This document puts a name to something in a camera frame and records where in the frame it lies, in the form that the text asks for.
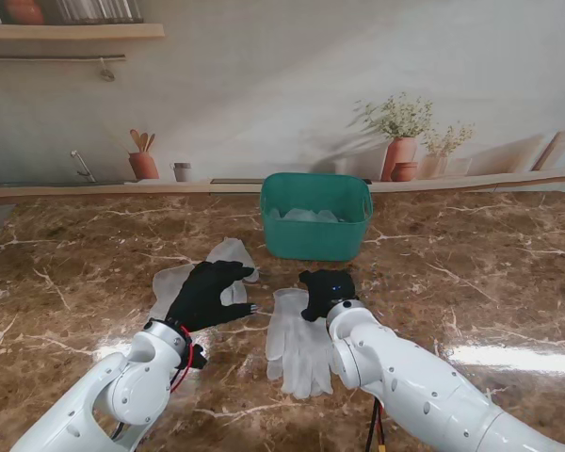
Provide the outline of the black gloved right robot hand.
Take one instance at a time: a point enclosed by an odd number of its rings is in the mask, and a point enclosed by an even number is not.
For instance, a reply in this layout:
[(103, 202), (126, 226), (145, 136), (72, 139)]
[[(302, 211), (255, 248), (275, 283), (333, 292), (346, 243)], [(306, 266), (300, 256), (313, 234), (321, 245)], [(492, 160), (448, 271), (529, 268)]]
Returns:
[(308, 322), (326, 318), (339, 302), (357, 299), (355, 284), (345, 270), (305, 270), (299, 274), (299, 281), (308, 290), (308, 305), (301, 316)]

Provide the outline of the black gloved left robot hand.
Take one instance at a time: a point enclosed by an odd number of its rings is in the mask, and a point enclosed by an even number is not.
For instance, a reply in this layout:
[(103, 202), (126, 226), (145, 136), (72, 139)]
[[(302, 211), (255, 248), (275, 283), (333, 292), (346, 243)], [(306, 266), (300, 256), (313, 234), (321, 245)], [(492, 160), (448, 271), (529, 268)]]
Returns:
[(222, 292), (235, 282), (249, 277), (253, 268), (237, 261), (201, 262), (169, 307), (165, 321), (188, 332), (201, 331), (249, 316), (257, 310), (251, 303), (223, 305)]

